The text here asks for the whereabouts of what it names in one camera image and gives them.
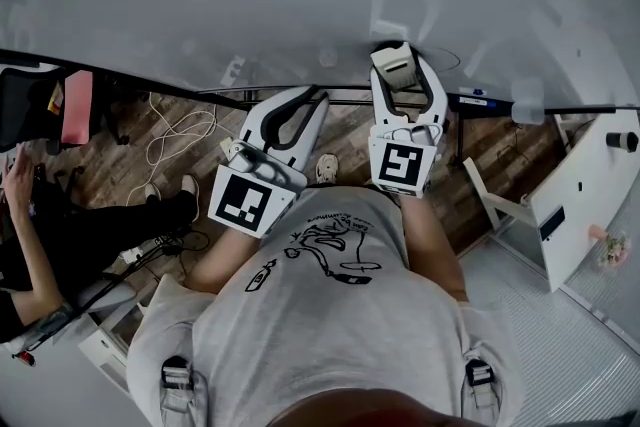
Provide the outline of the black office chair pink seat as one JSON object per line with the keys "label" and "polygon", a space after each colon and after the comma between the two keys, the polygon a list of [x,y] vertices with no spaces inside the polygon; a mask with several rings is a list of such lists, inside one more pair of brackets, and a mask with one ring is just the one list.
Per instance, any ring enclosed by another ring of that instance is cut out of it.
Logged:
{"label": "black office chair pink seat", "polygon": [[109,77],[98,72],[0,64],[0,153],[43,139],[56,155],[88,143],[103,126],[117,144],[128,144],[111,110],[109,86]]}

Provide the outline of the pink flower bunch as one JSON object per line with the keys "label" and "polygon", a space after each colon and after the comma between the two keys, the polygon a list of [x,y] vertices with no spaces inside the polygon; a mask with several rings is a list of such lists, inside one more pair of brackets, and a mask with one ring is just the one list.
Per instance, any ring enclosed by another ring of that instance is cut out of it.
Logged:
{"label": "pink flower bunch", "polygon": [[600,267],[615,268],[628,259],[631,241],[624,231],[610,233],[600,226],[591,225],[588,235],[591,239],[601,242],[605,246],[604,255],[598,257]]}

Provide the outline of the white desk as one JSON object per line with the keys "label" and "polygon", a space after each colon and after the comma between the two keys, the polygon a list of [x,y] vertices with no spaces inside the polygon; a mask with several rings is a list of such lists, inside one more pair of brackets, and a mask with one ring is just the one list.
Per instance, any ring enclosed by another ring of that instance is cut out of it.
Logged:
{"label": "white desk", "polygon": [[[637,112],[599,115],[523,204],[489,192],[474,161],[463,162],[494,230],[504,224],[500,213],[533,229],[534,246],[541,250],[551,291],[564,284],[595,244],[588,235],[589,227],[609,225],[640,173],[640,149],[628,153],[606,145],[607,133],[630,131],[640,137]],[[578,182],[582,182],[582,191]],[[542,240],[538,227],[560,206],[565,221],[548,240]]]}

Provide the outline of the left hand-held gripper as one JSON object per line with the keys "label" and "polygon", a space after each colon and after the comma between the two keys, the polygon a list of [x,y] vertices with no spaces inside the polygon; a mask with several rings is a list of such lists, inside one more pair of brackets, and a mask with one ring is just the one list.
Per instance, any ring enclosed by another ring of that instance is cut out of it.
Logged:
{"label": "left hand-held gripper", "polygon": [[242,141],[231,143],[229,162],[218,166],[209,218],[260,239],[291,208],[307,186],[300,171],[319,137],[329,95],[320,93],[288,141],[280,139],[280,129],[313,96],[313,86],[299,86],[251,109],[241,129]]}

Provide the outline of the translucent plastic cup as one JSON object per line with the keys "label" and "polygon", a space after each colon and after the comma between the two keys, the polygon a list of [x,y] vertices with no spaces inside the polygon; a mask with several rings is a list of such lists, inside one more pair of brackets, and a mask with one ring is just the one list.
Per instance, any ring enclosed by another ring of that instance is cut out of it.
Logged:
{"label": "translucent plastic cup", "polygon": [[514,81],[511,84],[511,95],[511,118],[515,123],[541,125],[544,122],[544,86],[540,78]]}

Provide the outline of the person's left shoe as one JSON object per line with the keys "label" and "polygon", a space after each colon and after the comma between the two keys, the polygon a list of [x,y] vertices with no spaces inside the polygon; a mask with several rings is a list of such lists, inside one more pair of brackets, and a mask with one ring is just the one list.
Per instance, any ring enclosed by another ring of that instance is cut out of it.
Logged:
{"label": "person's left shoe", "polygon": [[316,163],[315,175],[318,185],[335,185],[339,171],[339,160],[335,154],[326,153]]}

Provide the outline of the white cabinet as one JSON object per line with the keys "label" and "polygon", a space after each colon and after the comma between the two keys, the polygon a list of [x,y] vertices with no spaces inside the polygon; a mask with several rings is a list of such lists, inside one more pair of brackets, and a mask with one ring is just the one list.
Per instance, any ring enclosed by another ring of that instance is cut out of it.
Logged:
{"label": "white cabinet", "polygon": [[112,311],[89,313],[83,321],[89,331],[78,348],[109,382],[128,395],[127,356],[139,325],[135,308],[123,304]]}

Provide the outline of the white eraser block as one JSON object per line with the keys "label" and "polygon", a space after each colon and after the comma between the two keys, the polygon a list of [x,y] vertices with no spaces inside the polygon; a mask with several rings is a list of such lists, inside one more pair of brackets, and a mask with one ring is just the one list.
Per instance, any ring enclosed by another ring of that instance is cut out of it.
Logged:
{"label": "white eraser block", "polygon": [[393,91],[417,82],[416,60],[408,42],[389,41],[371,53],[373,67]]}

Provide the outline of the black phone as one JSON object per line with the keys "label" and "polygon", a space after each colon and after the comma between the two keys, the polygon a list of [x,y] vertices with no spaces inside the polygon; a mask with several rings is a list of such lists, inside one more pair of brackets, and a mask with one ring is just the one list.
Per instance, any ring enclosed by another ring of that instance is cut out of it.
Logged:
{"label": "black phone", "polygon": [[565,219],[564,207],[560,206],[538,227],[540,238],[548,240]]}

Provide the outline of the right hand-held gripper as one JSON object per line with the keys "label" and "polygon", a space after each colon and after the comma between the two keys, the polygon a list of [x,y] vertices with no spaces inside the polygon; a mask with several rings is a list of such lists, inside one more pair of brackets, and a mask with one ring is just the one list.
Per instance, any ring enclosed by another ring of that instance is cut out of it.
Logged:
{"label": "right hand-held gripper", "polygon": [[375,67],[370,69],[376,123],[369,136],[371,179],[382,191],[422,198],[443,135],[440,124],[448,99],[438,75],[419,53],[410,53],[407,66],[401,91],[417,87],[427,100],[416,118],[395,109],[388,83]]}

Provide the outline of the person's grey printed t-shirt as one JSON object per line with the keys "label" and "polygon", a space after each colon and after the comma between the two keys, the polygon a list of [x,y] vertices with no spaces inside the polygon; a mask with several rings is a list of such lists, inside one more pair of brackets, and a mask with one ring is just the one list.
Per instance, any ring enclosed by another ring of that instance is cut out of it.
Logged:
{"label": "person's grey printed t-shirt", "polygon": [[164,277],[127,384],[153,427],[266,427],[353,388],[512,427],[525,397],[508,317],[412,272],[400,200],[346,186],[306,190],[218,294]]}

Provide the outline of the person's left forearm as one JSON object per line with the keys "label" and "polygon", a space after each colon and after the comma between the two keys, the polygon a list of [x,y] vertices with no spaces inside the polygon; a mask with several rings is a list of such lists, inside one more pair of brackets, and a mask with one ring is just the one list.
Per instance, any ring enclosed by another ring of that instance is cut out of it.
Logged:
{"label": "person's left forearm", "polygon": [[258,251],[260,240],[228,228],[186,276],[192,291],[218,294],[234,274]]}

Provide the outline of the black tumbler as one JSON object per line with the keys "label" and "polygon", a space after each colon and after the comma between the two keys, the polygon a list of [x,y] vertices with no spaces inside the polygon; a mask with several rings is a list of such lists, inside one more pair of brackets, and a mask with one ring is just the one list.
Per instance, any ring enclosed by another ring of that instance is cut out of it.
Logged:
{"label": "black tumbler", "polygon": [[635,132],[609,132],[606,134],[606,145],[611,148],[621,149],[628,153],[635,153],[640,138]]}

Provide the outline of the person's right forearm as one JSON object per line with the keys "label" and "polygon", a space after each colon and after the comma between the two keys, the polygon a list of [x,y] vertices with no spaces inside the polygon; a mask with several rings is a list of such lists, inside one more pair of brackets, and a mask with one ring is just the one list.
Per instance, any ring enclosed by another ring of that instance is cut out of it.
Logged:
{"label": "person's right forearm", "polygon": [[431,203],[400,196],[409,268],[460,303],[468,303],[462,268]]}

